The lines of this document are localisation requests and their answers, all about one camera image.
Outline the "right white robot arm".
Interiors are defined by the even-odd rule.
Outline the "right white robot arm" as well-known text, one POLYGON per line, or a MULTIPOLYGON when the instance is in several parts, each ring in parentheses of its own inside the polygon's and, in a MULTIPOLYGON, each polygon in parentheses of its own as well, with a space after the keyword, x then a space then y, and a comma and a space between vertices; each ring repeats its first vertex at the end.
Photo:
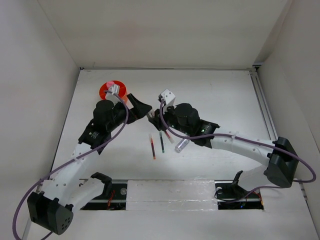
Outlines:
POLYGON ((200 147, 228 151, 259 163, 256 168, 235 174, 229 190, 238 198, 265 187, 287 189, 294 182, 299 160, 286 138, 279 137, 276 141, 247 139, 201 119, 189 103, 164 106, 150 111, 147 117, 158 130, 176 130, 177 137, 185 134, 185 139, 200 147))

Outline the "pink capped small bottle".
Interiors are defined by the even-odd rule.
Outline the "pink capped small bottle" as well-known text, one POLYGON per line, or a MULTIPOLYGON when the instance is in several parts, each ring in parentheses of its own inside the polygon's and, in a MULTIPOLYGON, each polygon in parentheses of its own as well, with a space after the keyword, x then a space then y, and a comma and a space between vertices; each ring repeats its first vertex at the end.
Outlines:
POLYGON ((108 81, 106 83, 106 89, 108 90, 109 88, 111 88, 115 83, 113 81, 108 81))

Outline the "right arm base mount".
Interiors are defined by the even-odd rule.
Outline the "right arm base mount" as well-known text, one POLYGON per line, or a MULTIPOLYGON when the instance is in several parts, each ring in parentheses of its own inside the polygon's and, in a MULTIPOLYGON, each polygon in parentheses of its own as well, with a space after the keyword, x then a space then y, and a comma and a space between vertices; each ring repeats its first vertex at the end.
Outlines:
POLYGON ((230 182, 215 184, 214 197, 217 199, 218 210, 263 210, 264 204, 260 192, 246 196, 247 191, 233 189, 230 182))

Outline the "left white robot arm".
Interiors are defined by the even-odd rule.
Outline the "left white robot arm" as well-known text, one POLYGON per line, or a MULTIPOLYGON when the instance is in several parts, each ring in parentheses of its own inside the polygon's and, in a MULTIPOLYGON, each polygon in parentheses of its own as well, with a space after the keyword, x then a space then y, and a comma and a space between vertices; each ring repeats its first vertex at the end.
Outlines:
POLYGON ((27 198, 30 219, 48 231, 62 235, 70 226, 74 213, 95 197, 107 198, 112 191, 112 179, 102 173, 94 173, 86 183, 79 185, 81 176, 116 136, 112 132, 144 118, 152 106, 136 99, 127 98, 128 108, 116 94, 109 100, 101 100, 93 110, 93 118, 78 139, 71 162, 58 167, 58 173, 39 192, 27 198))

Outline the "white pink mini stapler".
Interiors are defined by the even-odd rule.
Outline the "white pink mini stapler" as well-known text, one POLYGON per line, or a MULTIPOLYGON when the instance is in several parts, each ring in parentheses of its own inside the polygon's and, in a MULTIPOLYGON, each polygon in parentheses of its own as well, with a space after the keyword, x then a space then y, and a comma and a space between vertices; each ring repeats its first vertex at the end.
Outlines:
POLYGON ((153 111, 149 111, 148 113, 147 113, 147 118, 148 119, 153 119, 155 117, 155 113, 153 112, 153 111))

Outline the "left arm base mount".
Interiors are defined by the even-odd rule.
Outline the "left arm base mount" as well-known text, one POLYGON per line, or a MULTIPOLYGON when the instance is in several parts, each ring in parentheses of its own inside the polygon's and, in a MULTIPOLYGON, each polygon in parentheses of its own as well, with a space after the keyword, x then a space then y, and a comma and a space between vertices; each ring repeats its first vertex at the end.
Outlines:
POLYGON ((95 197, 81 208, 83 211, 124 211, 127 205, 128 182, 112 183, 110 192, 95 197))

